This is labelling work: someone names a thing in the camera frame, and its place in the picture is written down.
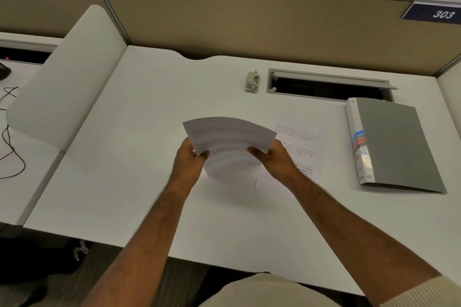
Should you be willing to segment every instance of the hand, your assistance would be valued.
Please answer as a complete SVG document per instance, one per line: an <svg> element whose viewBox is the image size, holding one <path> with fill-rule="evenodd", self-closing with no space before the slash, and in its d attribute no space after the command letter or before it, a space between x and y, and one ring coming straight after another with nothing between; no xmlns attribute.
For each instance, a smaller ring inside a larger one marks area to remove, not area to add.
<svg viewBox="0 0 461 307"><path fill-rule="evenodd" d="M300 179L305 178L294 164L285 147L277 139L274 140L267 154L256 147L248 147L247 150L264 165L272 177L280 181L288 189L291 189Z"/></svg>
<svg viewBox="0 0 461 307"><path fill-rule="evenodd" d="M167 187L179 187L188 195L199 179L203 165L209 155L209 151L204 151L197 156L190 139L186 138L177 150Z"/></svg>

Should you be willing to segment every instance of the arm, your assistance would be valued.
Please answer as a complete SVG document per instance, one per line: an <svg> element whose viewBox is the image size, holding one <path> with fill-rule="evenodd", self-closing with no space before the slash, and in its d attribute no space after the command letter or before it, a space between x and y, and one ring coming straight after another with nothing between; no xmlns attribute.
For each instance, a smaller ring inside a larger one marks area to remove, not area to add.
<svg viewBox="0 0 461 307"><path fill-rule="evenodd" d="M265 154L249 147L267 171L297 198L363 293L378 306L440 273L383 231L355 215L295 166L275 140Z"/></svg>
<svg viewBox="0 0 461 307"><path fill-rule="evenodd" d="M82 307L150 306L162 277L182 207L208 152L198 157L187 138L170 180L134 236L90 291Z"/></svg>

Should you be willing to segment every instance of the tan partition panel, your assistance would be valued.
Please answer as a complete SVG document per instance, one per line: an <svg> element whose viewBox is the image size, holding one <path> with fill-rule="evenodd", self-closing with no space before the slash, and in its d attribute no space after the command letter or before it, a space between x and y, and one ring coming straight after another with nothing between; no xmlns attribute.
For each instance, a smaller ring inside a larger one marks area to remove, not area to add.
<svg viewBox="0 0 461 307"><path fill-rule="evenodd" d="M109 0L134 45L433 75L461 25L401 20L405 0Z"/></svg>
<svg viewBox="0 0 461 307"><path fill-rule="evenodd" d="M103 0L0 0L0 31L64 37L93 4L114 22Z"/></svg>

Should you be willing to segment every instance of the beige shirt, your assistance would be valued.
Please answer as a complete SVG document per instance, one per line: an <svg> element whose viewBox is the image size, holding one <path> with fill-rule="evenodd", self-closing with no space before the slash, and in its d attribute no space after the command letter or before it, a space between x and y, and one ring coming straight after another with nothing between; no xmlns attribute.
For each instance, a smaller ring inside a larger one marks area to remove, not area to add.
<svg viewBox="0 0 461 307"><path fill-rule="evenodd" d="M260 273L230 283L200 307L338 307L331 299L284 278ZM447 277L427 281L382 307L460 307L461 288Z"/></svg>

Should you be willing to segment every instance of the person's left arm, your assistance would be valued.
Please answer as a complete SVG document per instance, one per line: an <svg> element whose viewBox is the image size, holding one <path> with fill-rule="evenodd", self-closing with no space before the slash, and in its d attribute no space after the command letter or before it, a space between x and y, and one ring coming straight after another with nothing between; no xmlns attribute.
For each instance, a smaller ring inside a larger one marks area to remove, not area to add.
<svg viewBox="0 0 461 307"><path fill-rule="evenodd" d="M150 306L162 277L182 207L208 152L189 138L176 153L170 180L134 236L90 291L82 307Z"/></svg>

